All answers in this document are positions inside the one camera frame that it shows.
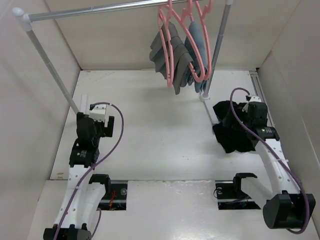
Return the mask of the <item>pink hanger with blue shirt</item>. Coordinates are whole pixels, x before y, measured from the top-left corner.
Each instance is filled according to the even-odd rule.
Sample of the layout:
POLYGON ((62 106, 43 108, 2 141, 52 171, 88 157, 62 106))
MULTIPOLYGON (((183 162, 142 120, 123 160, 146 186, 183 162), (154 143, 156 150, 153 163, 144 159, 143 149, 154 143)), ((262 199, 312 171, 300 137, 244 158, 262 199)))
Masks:
POLYGON ((202 26, 202 31, 203 31, 203 36, 204 36, 204 42, 205 42, 205 47, 206 47, 206 54, 207 54, 207 73, 204 77, 204 80, 208 80, 211 73, 212 73, 212 54, 211 54, 211 46, 210 46, 210 40, 209 40, 209 35, 208 35, 208 30, 206 26, 206 15, 211 12, 213 8, 213 0, 210 0, 207 5, 204 6, 203 9, 201 9, 201 6, 198 1, 193 2, 196 6, 198 15, 199 15, 199 20, 202 26))

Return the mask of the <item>black t shirt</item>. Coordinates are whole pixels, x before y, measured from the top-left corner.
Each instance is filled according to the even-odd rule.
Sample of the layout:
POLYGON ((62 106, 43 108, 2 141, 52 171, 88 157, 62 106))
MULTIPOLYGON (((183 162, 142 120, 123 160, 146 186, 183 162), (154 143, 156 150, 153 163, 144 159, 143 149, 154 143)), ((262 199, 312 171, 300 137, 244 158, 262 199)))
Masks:
POLYGON ((231 110, 229 100, 220 101, 213 106, 214 113, 218 119, 218 123, 212 126, 216 140, 222 145, 227 154, 234 151, 240 153, 254 151, 255 148, 248 139, 247 132, 235 118, 237 116, 241 121, 245 119, 246 114, 242 112, 245 103, 233 102, 232 105, 235 113, 231 110))

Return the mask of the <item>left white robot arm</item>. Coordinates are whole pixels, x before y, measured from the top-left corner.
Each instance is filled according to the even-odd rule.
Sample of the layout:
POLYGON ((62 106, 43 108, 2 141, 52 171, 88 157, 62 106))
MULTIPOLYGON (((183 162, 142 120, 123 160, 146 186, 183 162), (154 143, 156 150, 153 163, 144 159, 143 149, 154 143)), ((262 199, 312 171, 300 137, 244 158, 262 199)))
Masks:
POLYGON ((90 240, 89 230, 100 201, 111 194, 107 174, 95 174, 101 138, 111 138, 114 116, 94 118, 93 114, 76 115, 77 138, 73 143, 68 168, 67 188, 58 215, 45 240, 90 240))

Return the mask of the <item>aluminium rail on table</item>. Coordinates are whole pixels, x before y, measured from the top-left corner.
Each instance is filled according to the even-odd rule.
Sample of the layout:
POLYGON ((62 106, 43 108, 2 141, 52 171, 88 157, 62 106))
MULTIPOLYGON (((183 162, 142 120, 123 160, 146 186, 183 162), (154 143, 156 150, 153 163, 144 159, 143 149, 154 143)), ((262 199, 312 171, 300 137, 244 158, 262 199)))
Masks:
POLYGON ((273 122, 273 119, 272 119, 272 116, 271 116, 271 113, 270 113, 270 109, 269 109, 269 106, 268 106, 264 91, 262 89, 262 85, 260 83, 258 71, 257 70, 250 70, 249 71, 249 75, 250 75, 250 78, 251 78, 251 81, 252 81, 252 84, 253 84, 255 95, 257 95, 261 99, 261 101, 264 102, 268 107, 268 114, 267 114, 268 125, 273 126, 274 122, 273 122))

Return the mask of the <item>pink hanger with grey shirt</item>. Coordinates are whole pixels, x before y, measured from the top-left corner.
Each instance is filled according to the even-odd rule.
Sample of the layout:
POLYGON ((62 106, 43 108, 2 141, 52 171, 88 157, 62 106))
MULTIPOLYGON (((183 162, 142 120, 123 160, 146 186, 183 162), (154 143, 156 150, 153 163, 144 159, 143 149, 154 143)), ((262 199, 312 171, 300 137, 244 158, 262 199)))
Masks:
POLYGON ((194 66, 190 63, 189 64, 189 69, 192 73, 192 76, 194 78, 194 80, 198 83, 202 82, 204 80, 204 77, 206 75, 206 71, 205 71, 205 67, 202 61, 202 57, 200 55, 199 49, 194 41, 194 38, 192 37, 189 29, 186 27, 185 25, 185 20, 186 17, 191 17, 191 19, 193 19, 193 15, 192 15, 192 5, 193 5, 193 1, 192 0, 187 0, 187 7, 182 9, 182 13, 181 15, 178 15, 174 10, 172 10, 172 14, 174 15, 175 19, 177 20, 177 22, 179 23, 180 27, 183 29, 187 39, 189 40, 189 43, 192 46, 192 49, 195 53, 197 62, 199 64, 199 70, 200 70, 200 76, 198 76, 194 66))

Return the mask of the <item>blue t shirt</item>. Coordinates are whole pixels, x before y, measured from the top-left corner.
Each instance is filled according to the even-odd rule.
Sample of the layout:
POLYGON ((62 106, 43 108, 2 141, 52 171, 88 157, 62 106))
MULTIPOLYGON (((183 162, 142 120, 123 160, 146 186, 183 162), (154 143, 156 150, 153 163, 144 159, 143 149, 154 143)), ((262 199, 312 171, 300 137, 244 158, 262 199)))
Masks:
MULTIPOLYGON (((202 30, 195 21, 192 21, 190 23, 188 30, 189 30, 197 48, 198 48, 199 54, 202 59, 202 63, 204 65, 205 73, 207 73, 208 72, 208 59, 207 59, 206 48, 204 45, 204 36, 203 36, 202 30)), ((193 50, 192 45, 187 37, 185 38, 184 44, 185 44, 185 47, 187 48, 187 50, 189 51, 190 56, 193 59, 193 67, 194 67, 197 75, 199 76, 201 73, 200 65, 198 63, 196 53, 193 50)), ((190 86, 190 85, 194 84, 194 90, 196 93, 204 92, 207 87, 206 80, 202 80, 202 82, 195 81, 193 75, 191 74, 190 69, 188 68, 187 70, 188 70, 188 73, 187 73, 188 85, 190 86)))

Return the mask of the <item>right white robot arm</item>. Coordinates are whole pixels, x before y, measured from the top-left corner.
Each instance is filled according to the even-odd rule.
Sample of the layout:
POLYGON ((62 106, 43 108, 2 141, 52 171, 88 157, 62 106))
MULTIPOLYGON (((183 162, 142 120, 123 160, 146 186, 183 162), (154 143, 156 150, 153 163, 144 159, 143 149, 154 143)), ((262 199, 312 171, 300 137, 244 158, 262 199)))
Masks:
POLYGON ((265 187, 254 173, 237 173, 233 177, 231 191, 237 197, 247 195, 262 209, 269 229, 286 229, 292 234, 302 234, 310 221, 316 200, 306 193, 298 177, 290 170, 286 159, 280 155, 280 137, 276 129, 268 125, 268 107, 259 101, 249 101, 238 117, 232 101, 222 120, 229 129, 243 129, 246 139, 260 156, 270 181, 265 187))

